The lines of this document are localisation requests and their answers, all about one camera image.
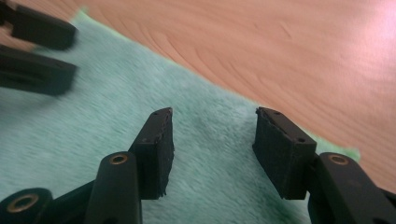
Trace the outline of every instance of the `clamp jaw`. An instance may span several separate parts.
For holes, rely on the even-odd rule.
[[[53,200],[24,189],[0,202],[0,223],[141,224],[141,200],[164,194],[174,159],[172,108],[154,111],[128,151],[104,157],[96,178]]]
[[[77,32],[65,21],[0,0],[3,25],[11,36],[50,49],[70,48]],[[70,89],[76,70],[70,63],[0,45],[0,87],[59,95]]]
[[[396,195],[378,188],[361,167],[317,143],[278,111],[259,107],[253,150],[281,198],[302,200],[314,224],[396,223]]]

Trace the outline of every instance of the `rubber jaw pad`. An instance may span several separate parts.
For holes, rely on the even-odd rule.
[[[305,166],[315,158],[317,143],[283,114],[264,107],[258,115],[253,150],[281,198],[304,199]]]
[[[159,199],[172,169],[174,143],[172,109],[153,112],[129,151],[136,155],[141,199]]]

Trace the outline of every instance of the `light brown wooden surface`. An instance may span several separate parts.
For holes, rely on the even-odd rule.
[[[395,1],[17,2],[62,19],[87,6],[94,19],[221,87],[357,147],[375,183],[396,192]]]

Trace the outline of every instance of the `wooden table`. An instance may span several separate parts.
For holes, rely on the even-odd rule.
[[[87,6],[94,19],[221,87],[358,148],[368,175],[396,192],[395,1],[17,2],[66,20]]]

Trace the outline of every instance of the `green towel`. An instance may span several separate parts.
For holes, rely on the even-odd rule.
[[[174,109],[167,195],[143,201],[144,223],[309,223],[305,201],[278,196],[252,150],[259,105],[196,76],[78,13],[77,42],[35,52],[73,63],[66,95],[0,89],[0,199],[28,188],[57,198],[128,150],[154,110]],[[311,134],[318,152],[342,149]]]

